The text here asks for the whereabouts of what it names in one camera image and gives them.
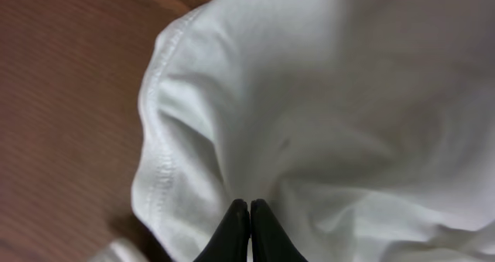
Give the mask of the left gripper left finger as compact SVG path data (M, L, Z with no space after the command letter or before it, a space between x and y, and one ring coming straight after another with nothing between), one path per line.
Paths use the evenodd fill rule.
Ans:
M250 235L248 205L235 199L194 262L246 262Z

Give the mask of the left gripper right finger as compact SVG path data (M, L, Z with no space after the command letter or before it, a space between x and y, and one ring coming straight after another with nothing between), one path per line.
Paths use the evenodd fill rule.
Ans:
M252 201L250 214L254 262L308 262L293 245L265 200Z

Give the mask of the white t-shirt black print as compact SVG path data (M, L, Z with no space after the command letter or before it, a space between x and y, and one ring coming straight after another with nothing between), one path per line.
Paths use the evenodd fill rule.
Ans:
M234 199L311 261L494 259L494 0L212 0L138 109L132 208L174 260Z

